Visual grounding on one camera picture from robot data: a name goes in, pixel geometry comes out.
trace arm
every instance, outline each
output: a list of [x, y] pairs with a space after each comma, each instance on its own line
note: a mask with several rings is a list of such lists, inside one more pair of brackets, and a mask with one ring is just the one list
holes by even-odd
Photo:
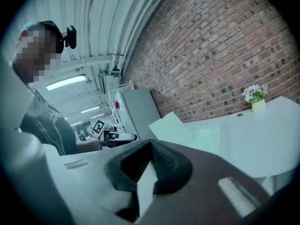
[[101, 145], [98, 138], [94, 138], [88, 141], [76, 141], [78, 153], [92, 152], [101, 150]]

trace ceiling light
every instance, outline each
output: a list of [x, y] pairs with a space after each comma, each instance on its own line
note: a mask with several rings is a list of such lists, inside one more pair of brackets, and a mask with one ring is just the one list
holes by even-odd
[[71, 84], [71, 83], [76, 83], [76, 82], [81, 82], [81, 81], [84, 81], [84, 80], [86, 80], [86, 76], [85, 75], [79, 75], [79, 76], [70, 77], [68, 79], [64, 79], [62, 81], [58, 81], [58, 82], [49, 84], [49, 85], [46, 86], [46, 88], [49, 91], [51, 91], [53, 89], [56, 89], [56, 88], [59, 88], [59, 87], [65, 86], [65, 85], [68, 85], [68, 84]]
[[84, 110], [81, 113], [86, 113], [86, 112], [92, 111], [92, 110], [97, 109], [97, 108], [100, 108], [100, 107], [99, 106], [98, 107], [93, 107], [93, 108], [90, 108], [88, 110]]
[[97, 116], [95, 116], [95, 117], [91, 117], [91, 119], [92, 119], [92, 118], [99, 117], [99, 116], [102, 116], [102, 115], [104, 115], [104, 113], [103, 113], [103, 114], [100, 114], [100, 115], [97, 115]]
[[77, 124], [79, 124], [79, 123], [82, 123], [82, 122], [77, 122], [77, 123], [74, 123], [74, 124], [72, 124], [71, 126], [77, 125]]

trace flower pot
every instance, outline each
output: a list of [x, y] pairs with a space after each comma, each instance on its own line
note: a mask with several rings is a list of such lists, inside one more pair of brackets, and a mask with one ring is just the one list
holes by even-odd
[[260, 112], [266, 109], [266, 102], [265, 100], [261, 100], [259, 102], [253, 103], [252, 104], [252, 111], [253, 112]]

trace brick wall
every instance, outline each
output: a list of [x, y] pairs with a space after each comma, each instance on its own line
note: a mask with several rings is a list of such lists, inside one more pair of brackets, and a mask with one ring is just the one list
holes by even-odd
[[162, 116], [182, 121], [248, 109], [243, 89], [299, 103], [300, 57], [267, 0], [166, 0], [140, 36], [124, 76], [147, 87]]

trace white table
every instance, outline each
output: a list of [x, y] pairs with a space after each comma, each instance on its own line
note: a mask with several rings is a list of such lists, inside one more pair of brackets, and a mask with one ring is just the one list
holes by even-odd
[[300, 161], [300, 106], [279, 97], [268, 102], [265, 111], [241, 114], [185, 125], [192, 130], [220, 126], [225, 135], [218, 155], [253, 178], [266, 177], [264, 186], [272, 194], [272, 177]]

